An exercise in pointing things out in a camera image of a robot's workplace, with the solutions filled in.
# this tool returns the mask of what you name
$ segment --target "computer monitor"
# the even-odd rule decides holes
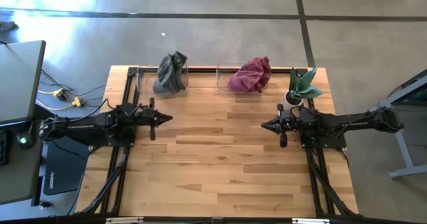
[[[46,42],[0,45],[0,125],[33,118]]]

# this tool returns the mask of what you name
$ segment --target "desk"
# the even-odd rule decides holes
[[[128,66],[111,67],[105,97],[112,105],[121,103],[127,70]],[[288,146],[281,149],[279,137],[260,127],[277,115],[276,104],[288,83],[289,75],[273,74],[265,93],[234,95],[218,90],[215,73],[190,73],[182,95],[141,94],[139,102],[147,104],[154,96],[156,108],[173,120],[156,130],[155,141],[149,140],[148,128],[138,129],[119,215],[316,216],[299,137],[288,134]],[[330,91],[325,69],[318,69],[313,85]],[[321,112],[335,112],[331,93],[314,103]],[[110,155],[111,148],[102,147],[89,157],[76,211],[85,208],[105,183]],[[325,157],[332,187],[358,212],[346,160],[333,149],[325,149]],[[326,209],[324,192],[320,193]],[[112,191],[110,203],[114,197]]]

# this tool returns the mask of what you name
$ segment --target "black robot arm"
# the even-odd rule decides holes
[[[291,110],[284,110],[278,104],[278,116],[261,126],[280,134],[280,146],[287,145],[286,132],[299,132],[303,147],[343,147],[339,140],[343,133],[350,130],[375,129],[395,133],[403,128],[395,111],[378,109],[374,112],[353,115],[325,114],[316,110],[299,107],[300,114],[296,117]]]
[[[171,119],[171,116],[155,110],[151,98],[149,105],[123,103],[94,117],[48,118],[40,126],[39,137],[50,141],[68,136],[88,146],[129,147],[136,127],[150,126],[150,138],[154,140],[155,128]]]

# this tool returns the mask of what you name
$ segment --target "gray towel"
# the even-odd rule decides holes
[[[181,82],[181,72],[186,61],[187,57],[178,51],[173,55],[165,56],[157,70],[157,79],[153,84],[154,93],[174,93],[185,90]]]

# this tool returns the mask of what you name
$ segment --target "wooden tabletop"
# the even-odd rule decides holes
[[[121,103],[128,67],[111,67],[105,97],[112,105]],[[146,78],[149,83],[155,73]],[[281,149],[279,137],[260,127],[277,115],[276,104],[288,85],[289,75],[273,74],[261,95],[232,94],[217,88],[215,73],[190,73],[187,90],[177,95],[156,97],[147,88],[139,102],[147,104],[155,97],[156,108],[173,120],[156,129],[155,141],[149,140],[147,127],[138,129],[119,214],[315,217],[299,137],[288,133],[288,146]],[[318,68],[313,85],[330,91],[324,68]],[[314,103],[321,112],[335,113],[331,93],[315,98]],[[111,147],[90,155],[76,211],[86,207],[105,183],[110,155]],[[332,187],[357,213],[346,160],[333,149],[325,149],[325,157]],[[320,193],[326,209],[322,189]]]

